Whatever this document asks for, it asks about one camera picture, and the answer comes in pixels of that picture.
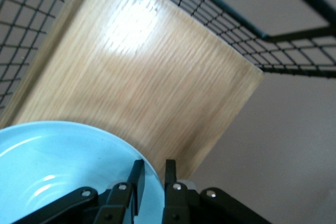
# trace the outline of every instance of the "silver screw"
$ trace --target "silver screw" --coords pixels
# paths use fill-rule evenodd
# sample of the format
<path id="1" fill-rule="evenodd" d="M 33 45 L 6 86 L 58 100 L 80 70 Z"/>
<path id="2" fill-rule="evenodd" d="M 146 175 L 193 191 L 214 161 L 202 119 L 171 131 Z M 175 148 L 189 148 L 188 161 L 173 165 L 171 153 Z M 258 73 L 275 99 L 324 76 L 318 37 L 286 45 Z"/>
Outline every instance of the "silver screw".
<path id="1" fill-rule="evenodd" d="M 90 190 L 84 190 L 84 191 L 82 191 L 82 196 L 83 197 L 88 197 L 88 196 L 90 196 L 90 194 L 91 194 Z"/>
<path id="2" fill-rule="evenodd" d="M 180 184 L 178 184 L 178 183 L 175 183 L 174 185 L 173 185 L 173 188 L 175 189 L 175 190 L 181 190 L 182 189 L 182 186 L 180 185 Z"/>
<path id="3" fill-rule="evenodd" d="M 207 196 L 211 197 L 211 198 L 216 198 L 216 193 L 212 190 L 208 190 L 206 191 Z"/>
<path id="4" fill-rule="evenodd" d="M 119 190 L 126 190 L 126 188 L 127 188 L 127 185 L 124 185 L 124 184 L 121 184 L 118 187 Z"/>

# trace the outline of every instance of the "wooden board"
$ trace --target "wooden board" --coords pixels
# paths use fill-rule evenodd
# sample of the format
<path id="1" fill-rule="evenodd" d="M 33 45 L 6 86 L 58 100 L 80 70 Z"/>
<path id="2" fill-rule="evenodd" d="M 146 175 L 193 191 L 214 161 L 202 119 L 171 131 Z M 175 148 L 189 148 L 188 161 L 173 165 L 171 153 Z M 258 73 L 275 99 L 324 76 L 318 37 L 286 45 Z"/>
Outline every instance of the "wooden board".
<path id="1" fill-rule="evenodd" d="M 168 0 L 69 0 L 0 126 L 93 125 L 187 178 L 262 75 Z"/>

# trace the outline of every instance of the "blue plate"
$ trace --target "blue plate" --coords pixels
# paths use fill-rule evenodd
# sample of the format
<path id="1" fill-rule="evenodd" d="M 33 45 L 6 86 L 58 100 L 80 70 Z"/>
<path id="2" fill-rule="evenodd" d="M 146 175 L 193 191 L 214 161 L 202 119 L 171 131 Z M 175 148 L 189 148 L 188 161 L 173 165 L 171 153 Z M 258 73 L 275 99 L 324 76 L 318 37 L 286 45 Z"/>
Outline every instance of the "blue plate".
<path id="1" fill-rule="evenodd" d="M 0 223 L 14 222 L 83 186 L 103 193 L 145 161 L 135 223 L 161 223 L 164 191 L 149 162 L 124 140 L 79 123 L 46 121 L 0 130 Z"/>

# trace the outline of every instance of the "black wire mesh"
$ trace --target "black wire mesh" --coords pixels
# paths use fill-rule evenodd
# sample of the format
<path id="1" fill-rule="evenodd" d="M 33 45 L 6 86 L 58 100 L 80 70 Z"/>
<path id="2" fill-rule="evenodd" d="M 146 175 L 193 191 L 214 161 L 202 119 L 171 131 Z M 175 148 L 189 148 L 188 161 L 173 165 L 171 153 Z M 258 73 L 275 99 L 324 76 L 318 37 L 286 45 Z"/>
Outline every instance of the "black wire mesh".
<path id="1" fill-rule="evenodd" d="M 64 1 L 0 0 L 0 113 Z M 262 33 L 258 35 L 260 31 L 224 2 L 171 1 L 265 72 L 336 77 L 335 24 L 298 36 L 280 36 L 281 42 L 266 42 Z"/>

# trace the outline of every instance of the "wire basket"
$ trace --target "wire basket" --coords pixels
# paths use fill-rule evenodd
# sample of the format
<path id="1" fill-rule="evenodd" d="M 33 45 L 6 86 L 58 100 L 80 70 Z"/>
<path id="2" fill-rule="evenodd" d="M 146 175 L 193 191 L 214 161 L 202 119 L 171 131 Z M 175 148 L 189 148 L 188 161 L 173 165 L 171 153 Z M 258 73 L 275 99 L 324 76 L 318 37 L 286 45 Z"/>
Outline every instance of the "wire basket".
<path id="1" fill-rule="evenodd" d="M 223 0 L 171 0 L 264 72 L 336 78 L 336 11 L 303 0 L 325 27 L 269 36 Z M 65 0 L 0 0 L 0 113 Z"/>

